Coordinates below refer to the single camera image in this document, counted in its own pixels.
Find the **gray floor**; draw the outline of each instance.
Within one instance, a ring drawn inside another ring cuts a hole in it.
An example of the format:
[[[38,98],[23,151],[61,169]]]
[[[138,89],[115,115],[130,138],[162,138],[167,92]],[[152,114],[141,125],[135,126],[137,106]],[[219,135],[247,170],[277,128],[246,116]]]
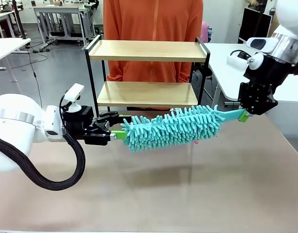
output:
[[[37,49],[38,46],[36,45],[41,42],[37,26],[27,24],[24,25],[24,29],[27,32],[28,37],[32,39],[32,46],[35,46],[34,49]],[[78,103],[93,106],[85,54],[81,51],[81,47],[77,46],[77,43],[60,43],[59,45],[50,45],[48,48],[50,48],[50,52],[41,53],[42,55],[47,56],[47,60],[45,61],[42,60],[46,59],[46,57],[41,56],[38,53],[31,53],[30,55],[32,62],[41,61],[32,64],[32,66],[37,75],[43,106],[58,105],[61,96],[74,83],[79,83],[85,86],[85,90]],[[8,58],[12,67],[29,64],[27,66],[14,68],[13,71],[23,93],[40,104],[37,85],[30,66],[29,56],[27,54],[10,54]],[[91,65],[94,73],[95,88],[97,93],[99,93],[103,84],[101,62],[92,61]],[[212,82],[210,80],[206,81],[205,88],[212,94],[212,96],[216,85],[217,82],[215,79],[213,79]],[[8,72],[0,71],[0,95],[5,93],[17,93],[17,89],[13,83],[10,83]],[[236,108],[236,106],[225,107],[224,101],[227,100],[221,96],[218,104],[219,110],[225,111]],[[202,105],[211,105],[211,103],[211,99],[204,93]],[[111,109],[118,111],[123,110],[122,108]],[[289,142],[298,151],[298,140],[289,139]]]

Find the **shelf board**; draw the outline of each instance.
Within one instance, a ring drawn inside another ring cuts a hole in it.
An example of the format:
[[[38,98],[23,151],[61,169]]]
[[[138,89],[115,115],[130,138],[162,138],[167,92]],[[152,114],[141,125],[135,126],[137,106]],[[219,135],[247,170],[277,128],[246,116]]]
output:
[[[191,107],[197,99],[190,83],[105,82],[99,106]]]
[[[89,52],[91,60],[205,62],[196,42],[100,40]]]

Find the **orange hoodie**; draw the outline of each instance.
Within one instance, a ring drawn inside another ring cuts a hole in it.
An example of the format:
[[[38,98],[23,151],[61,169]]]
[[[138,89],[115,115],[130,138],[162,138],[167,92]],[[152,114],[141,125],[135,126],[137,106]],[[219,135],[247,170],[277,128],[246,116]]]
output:
[[[104,0],[107,40],[195,41],[203,0]],[[187,82],[191,63],[108,61],[109,81]]]

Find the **brown tabletop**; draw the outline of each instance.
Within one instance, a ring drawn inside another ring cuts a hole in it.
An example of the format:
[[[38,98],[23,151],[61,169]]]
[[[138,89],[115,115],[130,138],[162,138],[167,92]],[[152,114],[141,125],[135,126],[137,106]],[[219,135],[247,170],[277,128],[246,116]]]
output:
[[[298,154],[266,116],[223,125],[211,140],[143,153],[82,143],[74,187],[47,191],[0,173],[0,229],[18,231],[298,232]],[[47,178],[68,178],[66,143],[34,144]]]

